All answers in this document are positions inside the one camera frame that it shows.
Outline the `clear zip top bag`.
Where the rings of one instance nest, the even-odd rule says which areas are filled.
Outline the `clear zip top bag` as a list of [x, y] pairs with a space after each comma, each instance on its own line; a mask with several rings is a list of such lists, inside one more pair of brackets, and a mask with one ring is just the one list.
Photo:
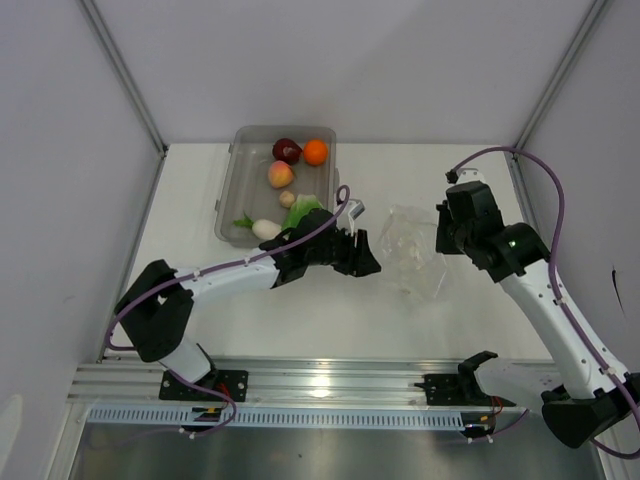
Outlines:
[[392, 205], [376, 246], [385, 282], [412, 299], [435, 300], [448, 272], [444, 256], [436, 251], [436, 236], [430, 212]]

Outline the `green lettuce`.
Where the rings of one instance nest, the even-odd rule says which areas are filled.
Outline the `green lettuce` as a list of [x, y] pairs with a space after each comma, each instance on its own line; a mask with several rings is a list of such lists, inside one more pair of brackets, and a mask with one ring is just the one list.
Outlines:
[[289, 212], [281, 225], [281, 229], [287, 230], [290, 228], [296, 228], [301, 222], [302, 218], [309, 214], [312, 210], [323, 208], [324, 205], [318, 200], [315, 195], [299, 194], [296, 197], [294, 203], [289, 208]]

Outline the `white radish green leaves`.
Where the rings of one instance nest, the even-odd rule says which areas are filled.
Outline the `white radish green leaves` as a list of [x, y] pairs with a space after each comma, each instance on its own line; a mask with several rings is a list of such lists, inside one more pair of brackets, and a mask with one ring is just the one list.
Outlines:
[[282, 232], [279, 224], [267, 219], [252, 220], [247, 215], [244, 215], [242, 219], [234, 220], [232, 224], [236, 227], [249, 229], [260, 240], [273, 240]]

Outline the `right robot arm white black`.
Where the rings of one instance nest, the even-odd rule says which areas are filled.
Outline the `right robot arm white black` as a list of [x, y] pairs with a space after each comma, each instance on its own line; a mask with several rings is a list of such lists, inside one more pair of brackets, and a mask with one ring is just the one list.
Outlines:
[[458, 366], [468, 403], [500, 397], [540, 415], [565, 446], [579, 448], [639, 408], [639, 376], [599, 340], [570, 295], [549, 276], [551, 253], [526, 223], [507, 225], [490, 187], [454, 185], [436, 207], [436, 250], [465, 255], [521, 309], [557, 368], [545, 376], [484, 351]]

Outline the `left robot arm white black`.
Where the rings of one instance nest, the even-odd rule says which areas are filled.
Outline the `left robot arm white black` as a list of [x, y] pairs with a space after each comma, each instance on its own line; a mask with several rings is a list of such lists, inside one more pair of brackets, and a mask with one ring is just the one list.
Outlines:
[[340, 228], [329, 211], [313, 209], [242, 259], [191, 271], [164, 260], [148, 264], [116, 305], [115, 320], [141, 360], [162, 365], [192, 398], [204, 400], [217, 376], [205, 350], [186, 336], [193, 314], [222, 297], [296, 281], [311, 266], [355, 278], [381, 271], [366, 231]]

